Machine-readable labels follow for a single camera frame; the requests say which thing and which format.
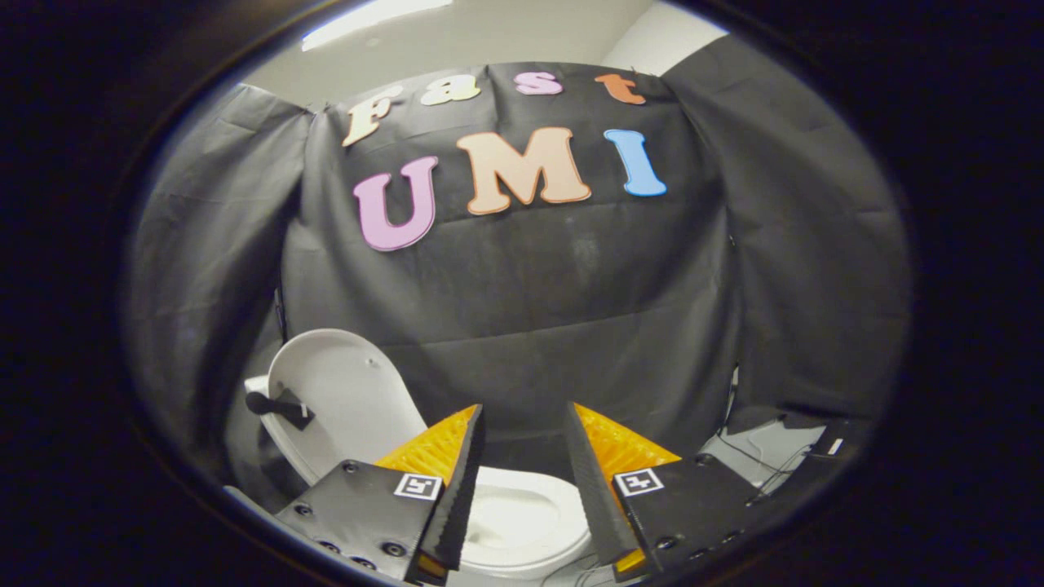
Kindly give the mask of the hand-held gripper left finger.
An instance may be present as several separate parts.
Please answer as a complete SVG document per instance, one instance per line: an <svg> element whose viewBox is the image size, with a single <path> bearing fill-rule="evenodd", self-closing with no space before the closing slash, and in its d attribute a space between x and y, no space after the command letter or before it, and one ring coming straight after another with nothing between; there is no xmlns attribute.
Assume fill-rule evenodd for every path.
<svg viewBox="0 0 1044 587"><path fill-rule="evenodd" d="M277 520L350 567L444 586L462 561L485 431L474 404L376 463L346 457Z"/></svg>

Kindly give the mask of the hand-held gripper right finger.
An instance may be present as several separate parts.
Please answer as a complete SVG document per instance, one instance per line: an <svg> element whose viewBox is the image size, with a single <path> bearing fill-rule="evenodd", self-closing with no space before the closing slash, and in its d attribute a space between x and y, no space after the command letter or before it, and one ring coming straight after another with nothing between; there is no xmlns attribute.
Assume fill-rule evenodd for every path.
<svg viewBox="0 0 1044 587"><path fill-rule="evenodd" d="M759 491L718 457L678 456L580 404L564 438L598 562L618 580L679 576L752 524Z"/></svg>

